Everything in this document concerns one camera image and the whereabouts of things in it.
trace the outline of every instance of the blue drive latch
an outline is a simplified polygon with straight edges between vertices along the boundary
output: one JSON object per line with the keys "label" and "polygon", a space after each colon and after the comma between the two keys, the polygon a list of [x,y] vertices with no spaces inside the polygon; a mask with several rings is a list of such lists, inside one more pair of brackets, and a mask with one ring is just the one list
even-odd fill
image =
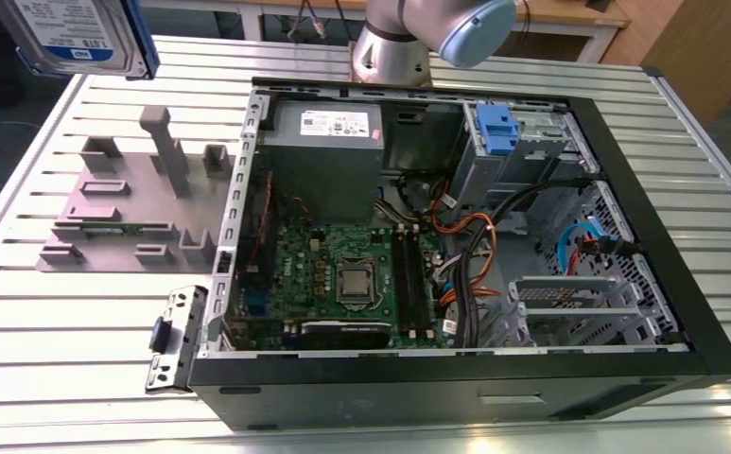
{"label": "blue drive latch", "polygon": [[138,0],[0,0],[0,20],[33,74],[154,79],[161,63]]}
{"label": "blue drive latch", "polygon": [[507,155],[519,143],[519,122],[502,104],[478,104],[478,127],[486,139],[486,153]]}

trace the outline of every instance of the red wire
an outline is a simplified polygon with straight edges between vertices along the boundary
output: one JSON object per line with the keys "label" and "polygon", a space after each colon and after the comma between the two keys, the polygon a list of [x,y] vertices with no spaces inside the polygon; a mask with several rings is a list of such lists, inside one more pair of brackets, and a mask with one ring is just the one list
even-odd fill
{"label": "red wire", "polygon": [[262,222],[259,222],[259,232],[255,237],[255,246],[253,247],[253,253],[250,254],[249,266],[253,265],[255,256],[259,253],[259,248],[262,247],[262,236],[265,235],[265,228],[267,227],[267,214],[270,213],[271,197],[273,197],[273,172],[267,174],[267,201],[265,202],[265,214],[262,215]]}

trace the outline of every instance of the side panel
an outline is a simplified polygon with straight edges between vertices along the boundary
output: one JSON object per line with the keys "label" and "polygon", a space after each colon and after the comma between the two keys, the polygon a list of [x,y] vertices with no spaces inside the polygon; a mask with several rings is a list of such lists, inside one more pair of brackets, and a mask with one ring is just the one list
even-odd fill
{"label": "side panel", "polygon": [[651,400],[678,382],[633,377],[195,387],[233,430],[573,420]]}

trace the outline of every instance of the connector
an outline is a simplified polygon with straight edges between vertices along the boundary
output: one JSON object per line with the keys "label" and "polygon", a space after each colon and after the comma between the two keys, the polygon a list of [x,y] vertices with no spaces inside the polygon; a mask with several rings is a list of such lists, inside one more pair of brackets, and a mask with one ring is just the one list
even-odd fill
{"label": "connector", "polygon": [[326,39],[326,25],[318,17],[313,17],[313,26],[315,26],[315,31],[322,39]]}
{"label": "connector", "polygon": [[583,240],[578,245],[581,253],[598,255],[599,253],[610,253],[622,256],[633,256],[637,253],[643,253],[643,247],[630,241],[625,241],[619,236],[602,236],[598,241]]}

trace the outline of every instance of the workbench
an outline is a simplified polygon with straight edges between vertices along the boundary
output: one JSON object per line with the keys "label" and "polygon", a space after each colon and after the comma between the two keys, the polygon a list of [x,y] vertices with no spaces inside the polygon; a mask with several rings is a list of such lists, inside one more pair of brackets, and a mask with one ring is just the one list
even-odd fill
{"label": "workbench", "polygon": [[[229,452],[731,452],[731,382],[603,421],[486,427],[230,432],[194,395],[145,395],[154,319],[189,274],[35,271],[83,161],[87,135],[154,151],[138,126],[169,106],[186,152],[239,147],[253,76],[349,79],[345,48],[155,37],[158,79],[73,78],[0,193],[0,446]],[[665,80],[637,67],[433,59],[435,85],[586,96],[598,107],[731,339],[731,166]]]}
{"label": "workbench", "polygon": [[[143,6],[166,9],[198,9],[235,12],[242,16],[245,37],[249,41],[263,41],[262,16],[266,14],[297,16],[302,0],[145,0]],[[531,5],[530,33],[571,35],[587,38],[578,61],[598,63],[621,28],[629,26],[629,17],[617,3],[606,12],[585,6],[583,0],[529,0]],[[313,0],[318,17],[339,19],[334,0]],[[342,0],[341,6],[349,20],[366,19],[367,0]],[[517,7],[515,31],[523,29],[526,10]]]}

